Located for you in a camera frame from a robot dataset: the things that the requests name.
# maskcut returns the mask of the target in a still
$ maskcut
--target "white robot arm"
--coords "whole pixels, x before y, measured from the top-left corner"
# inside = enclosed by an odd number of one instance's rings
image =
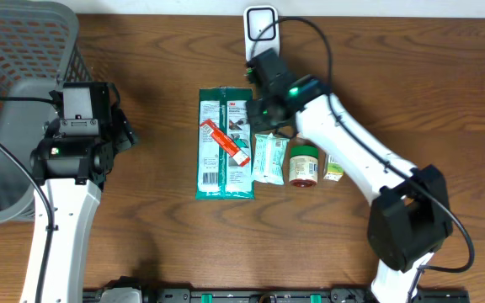
[[[59,118],[31,154],[32,178],[50,207],[35,192],[35,229],[21,303],[82,302],[89,232],[106,175],[115,155],[138,140],[112,83],[65,83],[62,93],[51,95],[60,105]],[[47,211],[53,214],[51,238]]]
[[[411,176],[411,169],[416,168],[414,164],[384,147],[345,111],[336,96],[331,95],[330,98],[334,111],[342,117],[346,127],[349,127],[373,151]],[[333,158],[357,184],[370,205],[381,195],[381,188],[384,186],[394,188],[404,182],[403,178],[395,173],[387,172],[381,163],[346,133],[331,113],[325,95],[315,98],[305,105],[304,110],[296,112],[296,126],[305,138],[314,142],[327,154],[333,155]],[[380,261],[377,276],[371,284],[374,296],[380,302],[404,303],[415,279],[417,267],[426,264],[432,256],[432,252],[426,253],[415,261],[415,265],[406,273],[393,270]],[[416,294],[415,289],[411,296],[414,297]]]

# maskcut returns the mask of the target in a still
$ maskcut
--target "small white packet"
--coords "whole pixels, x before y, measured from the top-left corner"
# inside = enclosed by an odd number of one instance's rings
[[[261,183],[284,185],[282,164],[289,139],[273,134],[256,134],[256,152],[253,156],[252,179]]]

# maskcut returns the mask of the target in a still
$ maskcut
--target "green clip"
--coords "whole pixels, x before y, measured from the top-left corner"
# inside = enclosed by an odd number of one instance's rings
[[[201,303],[212,303],[212,295],[210,294],[201,295]]]
[[[310,295],[310,303],[321,303],[321,295]]]

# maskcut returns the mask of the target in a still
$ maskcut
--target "black motor joint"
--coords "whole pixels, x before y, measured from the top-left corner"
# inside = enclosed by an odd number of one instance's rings
[[[326,85],[314,76],[298,79],[272,48],[248,61],[247,67],[248,80],[260,94],[247,103],[248,122],[255,132],[295,126],[295,113],[328,93]]]
[[[415,168],[411,179],[450,208],[445,177],[433,165]],[[382,188],[371,203],[368,241],[377,257],[394,270],[407,272],[423,255],[437,252],[451,234],[450,217],[407,181],[393,189]]]
[[[117,98],[113,104],[110,89]],[[31,153],[35,181],[75,178],[76,184],[91,180],[103,189],[115,156],[138,142],[120,108],[119,93],[111,83],[70,82],[51,95],[61,104],[60,118],[50,123],[45,138]]]

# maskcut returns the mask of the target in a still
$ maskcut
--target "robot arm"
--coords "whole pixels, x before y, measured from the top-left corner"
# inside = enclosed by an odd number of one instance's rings
[[[109,91],[117,102],[110,105]],[[55,228],[42,269],[48,225],[46,209],[35,203],[35,229],[20,302],[75,303],[83,300],[88,239],[106,175],[120,152],[137,143],[111,83],[66,83],[51,93],[59,118],[31,153],[32,174],[53,209]],[[35,201],[40,196],[35,192]]]
[[[336,96],[331,95],[330,98],[335,112],[342,117],[351,131],[392,165],[408,176],[412,175],[411,169],[416,168],[414,164],[384,147],[345,111]],[[325,95],[313,99],[305,105],[304,110],[296,112],[296,126],[305,138],[314,142],[327,154],[333,155],[335,161],[359,187],[370,205],[381,195],[381,188],[395,188],[404,181],[395,173],[387,172],[381,163],[336,123]],[[380,302],[404,303],[416,277],[417,267],[425,265],[432,256],[432,252],[424,254],[405,273],[391,269],[380,260],[377,276],[371,284],[372,293]],[[416,294],[415,289],[411,296],[414,297]]]
[[[451,220],[417,194],[407,180],[386,169],[345,129],[449,208],[443,176],[433,166],[418,170],[383,146],[345,111],[335,95],[329,95],[326,85],[311,76],[297,80],[274,50],[255,56],[247,65],[248,78],[262,97],[247,104],[250,125],[263,131],[295,124],[305,138],[333,155],[371,207],[368,240],[380,259],[372,293],[387,303],[414,297],[416,289],[411,289],[418,283],[418,267],[452,233]],[[405,205],[406,198],[413,202]]]

